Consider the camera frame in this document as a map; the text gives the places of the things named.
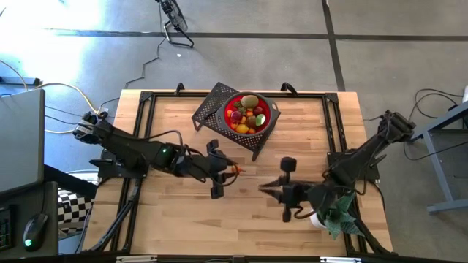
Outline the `snake plant in white pot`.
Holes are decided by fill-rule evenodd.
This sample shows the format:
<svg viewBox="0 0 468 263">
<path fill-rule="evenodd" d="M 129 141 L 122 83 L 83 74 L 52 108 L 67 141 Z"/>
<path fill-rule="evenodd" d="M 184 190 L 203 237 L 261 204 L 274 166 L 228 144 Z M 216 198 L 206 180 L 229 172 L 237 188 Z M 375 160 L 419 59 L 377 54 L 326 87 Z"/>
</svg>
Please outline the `snake plant in white pot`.
<svg viewBox="0 0 468 263">
<path fill-rule="evenodd" d="M 355 199 L 355 194 L 345 194 L 331 203 L 329 208 L 319 210 L 309 216 L 311 223 L 319 228 L 327 230 L 335 240 L 341 233 L 364 236 L 356 225 L 356 217 L 351 216 L 348 209 Z"/>
</svg>

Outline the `whole brown kiwi fruit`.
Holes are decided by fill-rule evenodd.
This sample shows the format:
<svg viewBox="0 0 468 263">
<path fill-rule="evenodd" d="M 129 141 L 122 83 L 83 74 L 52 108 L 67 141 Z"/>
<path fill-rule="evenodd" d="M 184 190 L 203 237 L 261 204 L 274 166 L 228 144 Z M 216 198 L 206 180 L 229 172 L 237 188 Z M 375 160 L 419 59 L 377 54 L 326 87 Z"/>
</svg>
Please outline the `whole brown kiwi fruit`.
<svg viewBox="0 0 468 263">
<path fill-rule="evenodd" d="M 254 109 L 259 103 L 259 98 L 255 95 L 245 95 L 241 99 L 241 105 L 245 108 Z"/>
</svg>

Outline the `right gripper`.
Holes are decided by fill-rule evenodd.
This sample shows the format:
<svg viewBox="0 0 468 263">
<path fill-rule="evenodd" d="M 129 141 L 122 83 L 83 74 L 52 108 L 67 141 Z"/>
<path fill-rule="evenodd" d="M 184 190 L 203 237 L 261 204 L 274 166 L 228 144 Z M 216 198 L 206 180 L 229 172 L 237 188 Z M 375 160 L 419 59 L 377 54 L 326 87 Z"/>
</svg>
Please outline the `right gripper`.
<svg viewBox="0 0 468 263">
<path fill-rule="evenodd" d="M 312 215 L 314 212 L 305 213 L 300 215 L 303 207 L 300 206 L 301 202 L 308 201 L 306 191 L 311 188 L 311 185 L 305 181 L 291 180 L 290 173 L 296 170 L 297 160 L 292 157 L 283 157 L 280 161 L 280 170 L 284 172 L 281 179 L 271 181 L 269 183 L 261 184 L 258 188 L 276 188 L 282 187 L 283 193 L 277 190 L 270 190 L 269 194 L 278 202 L 284 204 L 282 213 L 282 221 L 289 222 L 292 218 L 291 210 L 297 209 L 294 213 L 294 218 L 305 219 Z"/>
</svg>

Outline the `black floor bar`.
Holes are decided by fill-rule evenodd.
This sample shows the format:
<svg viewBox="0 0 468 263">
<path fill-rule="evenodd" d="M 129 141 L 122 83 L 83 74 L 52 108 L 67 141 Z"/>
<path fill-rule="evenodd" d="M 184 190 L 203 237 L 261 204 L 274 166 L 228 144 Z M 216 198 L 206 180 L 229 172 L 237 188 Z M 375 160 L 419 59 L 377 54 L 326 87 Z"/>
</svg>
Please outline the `black floor bar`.
<svg viewBox="0 0 468 263">
<path fill-rule="evenodd" d="M 21 79 L 20 77 L 5 77 L 5 76 L 0 76 L 0 84 L 5 84 L 5 85 L 33 85 L 33 86 L 38 86 L 41 84 L 41 80 L 39 78 L 34 78 L 34 77 L 24 77 Z"/>
</svg>

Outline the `black desk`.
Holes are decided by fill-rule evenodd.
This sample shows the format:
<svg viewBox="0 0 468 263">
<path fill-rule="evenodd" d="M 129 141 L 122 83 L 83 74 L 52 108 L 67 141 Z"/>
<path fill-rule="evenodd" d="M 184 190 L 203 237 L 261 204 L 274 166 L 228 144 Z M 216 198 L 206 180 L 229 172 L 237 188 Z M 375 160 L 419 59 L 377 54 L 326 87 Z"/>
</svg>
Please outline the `black desk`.
<svg viewBox="0 0 468 263">
<path fill-rule="evenodd" d="M 12 247 L 0 251 L 0 262 L 59 254 L 57 183 L 43 183 L 9 197 L 0 197 L 0 207 L 10 207 L 12 216 Z M 28 220 L 38 213 L 48 216 L 44 243 L 39 250 L 28 252 L 23 247 L 23 231 Z"/>
</svg>

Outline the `black aluminium table frame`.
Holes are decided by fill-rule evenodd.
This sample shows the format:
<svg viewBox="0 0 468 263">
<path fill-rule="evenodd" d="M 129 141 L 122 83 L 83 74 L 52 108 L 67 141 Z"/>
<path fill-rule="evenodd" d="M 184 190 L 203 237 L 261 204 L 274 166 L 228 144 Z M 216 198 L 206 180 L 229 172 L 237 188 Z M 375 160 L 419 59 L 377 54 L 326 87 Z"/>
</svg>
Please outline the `black aluminium table frame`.
<svg viewBox="0 0 468 263">
<path fill-rule="evenodd" d="M 205 95 L 182 91 L 154 94 L 142 102 L 141 91 L 123 91 L 114 124 L 126 132 L 139 129 L 161 141 L 183 141 L 205 152 L 220 149 L 240 164 L 242 173 L 220 199 L 210 197 L 210 183 L 150 171 L 143 181 L 133 233 L 122 229 L 118 244 L 131 254 L 343 256 L 347 237 L 331 237 L 307 220 L 282 221 L 282 206 L 258 191 L 279 177 L 280 161 L 298 162 L 296 180 L 319 181 L 327 155 L 356 148 L 366 140 L 361 109 L 353 92 L 274 91 L 279 119 L 258 155 L 207 127 L 192 115 Z"/>
</svg>

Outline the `red collapsible colander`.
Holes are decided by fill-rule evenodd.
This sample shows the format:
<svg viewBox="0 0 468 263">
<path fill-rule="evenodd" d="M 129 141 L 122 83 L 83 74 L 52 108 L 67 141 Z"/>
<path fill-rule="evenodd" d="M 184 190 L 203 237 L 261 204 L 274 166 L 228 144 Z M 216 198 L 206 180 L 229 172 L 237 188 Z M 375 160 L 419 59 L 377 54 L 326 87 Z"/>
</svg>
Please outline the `red collapsible colander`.
<svg viewBox="0 0 468 263">
<path fill-rule="evenodd" d="M 229 110 L 229 106 L 231 104 L 234 104 L 235 102 L 238 102 L 242 99 L 243 96 L 245 95 L 255 95 L 259 98 L 259 103 L 257 106 L 260 106 L 263 108 L 263 114 L 266 116 L 266 120 L 265 120 L 265 123 L 262 125 L 262 126 L 257 126 L 255 128 L 255 131 L 256 133 L 255 134 L 239 134 L 238 132 L 236 132 L 235 130 L 233 130 L 230 125 L 232 123 L 235 123 L 235 122 L 232 122 L 230 120 L 229 117 L 227 117 L 227 111 Z M 254 109 L 250 109 L 250 108 L 246 108 L 246 112 L 247 111 L 252 111 L 253 112 Z M 245 136 L 245 137 L 251 137 L 253 135 L 260 135 L 261 133 L 265 132 L 267 130 L 267 128 L 271 128 L 274 126 L 273 122 L 279 117 L 280 115 L 280 112 L 279 112 L 279 108 L 277 106 L 277 104 L 271 100 L 271 99 L 268 99 L 266 97 L 264 97 L 263 95 L 260 95 L 258 93 L 254 93 L 254 92 L 238 92 L 234 95 L 232 95 L 231 97 L 229 97 L 226 102 L 216 111 L 216 121 L 217 123 L 219 124 L 219 126 L 222 128 L 222 129 L 226 129 L 228 130 L 229 132 L 233 132 L 234 134 L 236 135 L 241 135 L 241 136 Z"/>
</svg>

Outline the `grey computer monitor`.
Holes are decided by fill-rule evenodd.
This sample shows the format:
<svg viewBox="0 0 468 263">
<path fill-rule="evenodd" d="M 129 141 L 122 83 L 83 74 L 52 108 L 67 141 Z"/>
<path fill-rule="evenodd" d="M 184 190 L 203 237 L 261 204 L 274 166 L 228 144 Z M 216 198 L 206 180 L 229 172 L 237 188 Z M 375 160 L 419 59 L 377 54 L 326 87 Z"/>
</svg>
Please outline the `grey computer monitor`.
<svg viewBox="0 0 468 263">
<path fill-rule="evenodd" d="M 0 195 L 43 181 L 45 92 L 0 98 Z"/>
</svg>

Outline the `black keyboard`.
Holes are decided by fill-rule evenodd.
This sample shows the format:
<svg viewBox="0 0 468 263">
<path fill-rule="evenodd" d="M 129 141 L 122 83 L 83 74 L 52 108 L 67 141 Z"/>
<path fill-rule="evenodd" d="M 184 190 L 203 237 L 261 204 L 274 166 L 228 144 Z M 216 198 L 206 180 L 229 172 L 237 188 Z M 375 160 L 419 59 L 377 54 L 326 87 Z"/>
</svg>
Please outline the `black keyboard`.
<svg viewBox="0 0 468 263">
<path fill-rule="evenodd" d="M 12 216 L 10 207 L 0 207 L 0 251 L 12 247 Z"/>
</svg>

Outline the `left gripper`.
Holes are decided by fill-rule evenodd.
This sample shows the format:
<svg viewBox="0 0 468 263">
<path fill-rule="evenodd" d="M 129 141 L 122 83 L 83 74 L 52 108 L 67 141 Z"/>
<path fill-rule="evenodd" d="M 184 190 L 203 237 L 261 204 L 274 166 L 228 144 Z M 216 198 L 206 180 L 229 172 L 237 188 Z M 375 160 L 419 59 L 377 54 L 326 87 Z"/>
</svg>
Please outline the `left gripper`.
<svg viewBox="0 0 468 263">
<path fill-rule="evenodd" d="M 211 180 L 212 199 L 222 198 L 224 196 L 224 184 L 227 181 L 234 183 L 237 180 L 237 172 L 224 172 L 227 167 L 239 169 L 239 165 L 234 161 L 227 160 L 226 155 L 218 147 L 218 140 L 210 141 L 206 145 L 207 155 L 204 156 L 188 145 L 183 145 L 178 158 L 178 176 L 194 178 L 201 183 Z"/>
</svg>

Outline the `black computer mouse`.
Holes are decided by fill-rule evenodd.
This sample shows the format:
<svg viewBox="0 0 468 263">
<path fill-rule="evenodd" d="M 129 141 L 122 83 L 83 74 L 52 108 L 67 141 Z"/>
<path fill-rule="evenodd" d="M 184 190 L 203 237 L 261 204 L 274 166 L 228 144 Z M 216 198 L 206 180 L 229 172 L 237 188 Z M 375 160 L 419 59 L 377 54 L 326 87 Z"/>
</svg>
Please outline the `black computer mouse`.
<svg viewBox="0 0 468 263">
<path fill-rule="evenodd" d="M 23 247 L 26 251 L 37 251 L 42 247 L 47 223 L 48 216 L 44 213 L 38 213 L 28 220 L 23 231 Z"/>
</svg>

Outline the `silver frame bracket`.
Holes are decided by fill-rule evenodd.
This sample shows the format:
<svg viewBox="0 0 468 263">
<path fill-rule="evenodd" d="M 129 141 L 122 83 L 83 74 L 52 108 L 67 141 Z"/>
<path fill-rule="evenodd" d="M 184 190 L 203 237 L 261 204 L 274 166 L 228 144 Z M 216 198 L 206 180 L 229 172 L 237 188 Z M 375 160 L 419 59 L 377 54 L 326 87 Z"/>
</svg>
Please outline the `silver frame bracket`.
<svg viewBox="0 0 468 263">
<path fill-rule="evenodd" d="M 157 256 L 152 255 L 131 255 L 131 256 L 118 256 L 115 263 L 153 263 L 157 262 Z"/>
<path fill-rule="evenodd" d="M 320 263 L 362 263 L 361 258 L 340 257 L 340 256 L 321 256 Z"/>
</svg>

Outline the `black perforated metal shelf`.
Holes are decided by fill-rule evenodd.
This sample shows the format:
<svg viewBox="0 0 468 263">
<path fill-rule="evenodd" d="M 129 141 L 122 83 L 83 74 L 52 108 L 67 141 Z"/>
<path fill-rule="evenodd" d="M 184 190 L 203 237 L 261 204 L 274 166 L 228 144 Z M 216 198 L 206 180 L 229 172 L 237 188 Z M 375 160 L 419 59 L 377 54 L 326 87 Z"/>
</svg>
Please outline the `black perforated metal shelf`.
<svg viewBox="0 0 468 263">
<path fill-rule="evenodd" d="M 245 149 L 250 150 L 253 152 L 252 161 L 255 161 L 266 143 L 266 140 L 273 131 L 277 119 L 273 122 L 273 127 L 267 128 L 267 130 L 260 135 L 253 135 L 251 137 L 236 135 L 232 131 L 222 129 L 216 121 L 216 111 L 229 97 L 238 92 L 245 91 L 237 91 L 223 83 L 217 83 L 192 115 L 192 122 L 196 131 L 199 131 L 202 127 L 207 127 Z"/>
</svg>

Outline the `grey metal desk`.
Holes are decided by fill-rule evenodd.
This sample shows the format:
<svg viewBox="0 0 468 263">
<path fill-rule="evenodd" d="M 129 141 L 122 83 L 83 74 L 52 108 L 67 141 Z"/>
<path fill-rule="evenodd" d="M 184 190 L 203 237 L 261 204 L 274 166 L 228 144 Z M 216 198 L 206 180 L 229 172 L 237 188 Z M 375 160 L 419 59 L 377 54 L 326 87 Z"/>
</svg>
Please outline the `grey metal desk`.
<svg viewBox="0 0 468 263">
<path fill-rule="evenodd" d="M 468 194 L 458 183 L 468 185 L 468 128 L 450 129 L 449 125 L 468 121 L 468 102 L 448 110 L 432 122 L 415 129 L 411 143 L 422 141 L 437 176 L 444 200 L 427 207 L 430 214 L 468 208 Z"/>
</svg>

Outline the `black floor fan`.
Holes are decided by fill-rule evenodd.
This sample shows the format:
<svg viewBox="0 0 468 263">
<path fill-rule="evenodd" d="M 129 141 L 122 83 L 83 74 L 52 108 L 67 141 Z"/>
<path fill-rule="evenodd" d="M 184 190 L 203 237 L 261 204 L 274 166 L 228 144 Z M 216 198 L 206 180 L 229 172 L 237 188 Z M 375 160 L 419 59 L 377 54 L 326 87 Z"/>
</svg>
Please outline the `black floor fan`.
<svg viewBox="0 0 468 263">
<path fill-rule="evenodd" d="M 188 47 L 188 48 L 193 48 L 195 43 L 192 41 L 192 39 L 186 34 L 186 31 L 188 29 L 188 25 L 186 23 L 185 17 L 183 15 L 183 12 L 181 11 L 178 2 L 176 0 L 155 0 L 163 13 L 166 14 L 168 17 L 169 21 L 166 22 L 163 25 L 163 32 L 165 33 L 165 39 L 171 44 L 171 45 L 177 45 L 181 47 Z M 168 26 L 171 25 L 176 32 L 181 34 L 183 37 L 185 37 L 188 41 L 189 44 L 187 43 L 182 43 L 182 42 L 174 42 L 171 39 L 171 36 L 169 35 L 168 31 Z"/>
</svg>

